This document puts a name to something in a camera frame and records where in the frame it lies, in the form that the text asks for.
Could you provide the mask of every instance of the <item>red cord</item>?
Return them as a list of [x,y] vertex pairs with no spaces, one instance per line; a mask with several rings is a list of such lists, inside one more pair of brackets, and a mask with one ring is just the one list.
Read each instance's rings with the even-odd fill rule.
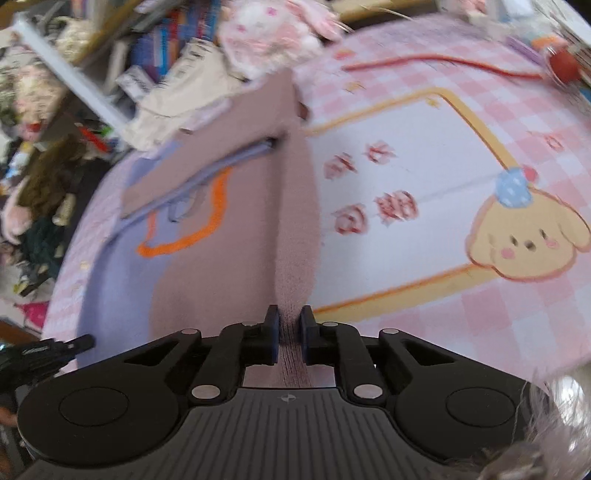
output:
[[496,73],[505,77],[513,77],[528,80],[543,80],[543,76],[539,73],[528,73],[528,72],[510,72],[509,70],[503,70],[487,63],[481,63],[479,61],[458,59],[455,57],[447,57],[445,55],[439,55],[436,53],[421,54],[421,55],[410,55],[408,57],[398,57],[394,59],[386,59],[379,61],[372,61],[369,63],[357,63],[354,65],[345,65],[342,69],[346,72],[354,72],[355,70],[367,70],[378,67],[392,67],[394,65],[400,65],[408,61],[413,60],[435,60],[435,61],[448,61],[451,63],[459,63],[462,65],[468,65],[479,70],[486,70],[487,72]]

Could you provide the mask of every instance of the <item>pink gingham pattern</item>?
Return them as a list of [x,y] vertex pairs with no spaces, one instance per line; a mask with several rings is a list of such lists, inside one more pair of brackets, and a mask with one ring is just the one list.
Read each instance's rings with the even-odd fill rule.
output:
[[[449,89],[488,125],[518,163],[536,168],[540,188],[591,220],[591,118],[557,89],[438,62],[350,74],[340,69],[344,64],[414,53],[458,56],[507,70],[536,70],[516,52],[440,15],[368,28],[297,69],[313,126],[427,87]],[[134,158],[128,157],[103,181],[80,224],[56,284],[44,329],[47,338],[70,339],[77,334],[86,282],[118,217]],[[396,327],[521,377],[531,378],[534,371],[561,372],[591,358],[591,253],[579,254],[574,267],[554,280],[525,284],[498,279],[355,326],[363,335]]]

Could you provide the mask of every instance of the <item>cartoon bear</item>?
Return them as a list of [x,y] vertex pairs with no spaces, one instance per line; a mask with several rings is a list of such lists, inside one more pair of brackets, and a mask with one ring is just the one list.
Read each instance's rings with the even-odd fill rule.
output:
[[499,175],[466,242],[473,263],[509,280],[543,280],[565,272],[577,251],[591,248],[589,225],[571,206],[530,187],[536,178],[529,167]]

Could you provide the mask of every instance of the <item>yellow border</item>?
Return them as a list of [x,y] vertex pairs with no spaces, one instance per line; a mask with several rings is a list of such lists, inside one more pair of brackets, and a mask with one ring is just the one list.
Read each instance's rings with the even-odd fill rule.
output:
[[[311,137],[315,137],[328,130],[339,127],[348,122],[360,120],[384,109],[405,105],[406,103],[433,96],[438,96],[447,102],[448,105],[450,105],[466,121],[466,123],[470,125],[476,135],[478,135],[478,137],[480,137],[490,149],[503,168],[519,166],[513,156],[488,129],[484,122],[480,120],[457,95],[442,88],[421,90],[412,95],[379,103],[367,110],[346,115],[333,122],[329,122],[326,125],[315,128],[314,130],[309,131],[308,134]],[[435,277],[426,278],[402,287],[393,288],[392,290],[328,305],[326,307],[316,308],[314,309],[314,315],[321,322],[326,322],[328,320],[337,320],[348,323],[358,322],[360,320],[415,307],[429,301],[447,297],[467,288],[491,281],[494,278],[498,278],[498,275],[494,270],[468,263],[459,268],[442,272]]]

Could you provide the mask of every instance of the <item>white shelf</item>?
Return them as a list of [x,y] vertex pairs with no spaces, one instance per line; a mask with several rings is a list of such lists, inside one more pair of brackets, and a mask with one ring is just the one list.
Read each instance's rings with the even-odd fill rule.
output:
[[130,118],[113,105],[100,88],[80,69],[65,61],[51,44],[39,35],[23,12],[14,15],[12,29],[21,36],[21,41],[37,54],[40,60],[58,77],[88,108],[103,122],[110,125],[120,136]]

